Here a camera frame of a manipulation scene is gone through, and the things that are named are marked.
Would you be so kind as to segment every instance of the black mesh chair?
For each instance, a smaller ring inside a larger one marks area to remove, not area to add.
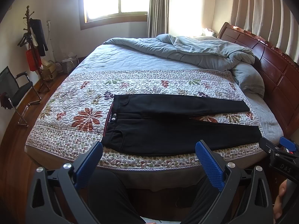
[[[20,76],[26,76],[28,79],[28,82],[21,87],[19,87],[19,85],[16,81],[16,79],[19,78]],[[27,106],[25,107],[23,113],[20,114],[17,111],[16,107],[18,106],[18,104],[20,103],[22,98],[25,96],[25,94],[30,90],[30,88],[33,88],[33,90],[37,94],[39,100],[28,103]],[[14,77],[11,74],[11,72],[7,66],[0,73],[0,95],[1,95],[1,106],[4,108],[8,108],[8,109],[14,108],[15,111],[20,116],[18,124],[28,126],[27,121],[24,119],[24,114],[27,111],[27,109],[29,108],[29,106],[40,103],[41,97],[39,96],[36,89],[34,88],[32,81],[29,80],[27,72],[24,71],[24,72],[18,74],[16,77]]]

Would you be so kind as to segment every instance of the basket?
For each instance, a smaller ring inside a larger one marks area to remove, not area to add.
[[[79,65],[79,60],[78,58],[74,58],[73,60],[68,60],[68,61],[62,61],[61,66],[63,73],[68,74],[72,70],[74,70],[77,66]]]

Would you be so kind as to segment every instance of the hand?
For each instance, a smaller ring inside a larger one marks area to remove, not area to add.
[[[282,215],[282,198],[286,193],[286,180],[279,186],[278,196],[276,197],[275,204],[273,207],[274,213],[274,224],[276,220]]]

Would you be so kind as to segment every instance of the window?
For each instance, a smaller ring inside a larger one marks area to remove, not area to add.
[[[80,0],[81,29],[105,24],[147,21],[150,0]]]

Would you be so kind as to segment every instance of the curtain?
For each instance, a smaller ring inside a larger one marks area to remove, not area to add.
[[[299,63],[299,25],[283,0],[233,0],[230,24],[263,37]]]
[[[147,16],[147,36],[154,38],[169,32],[169,0],[150,0]]]

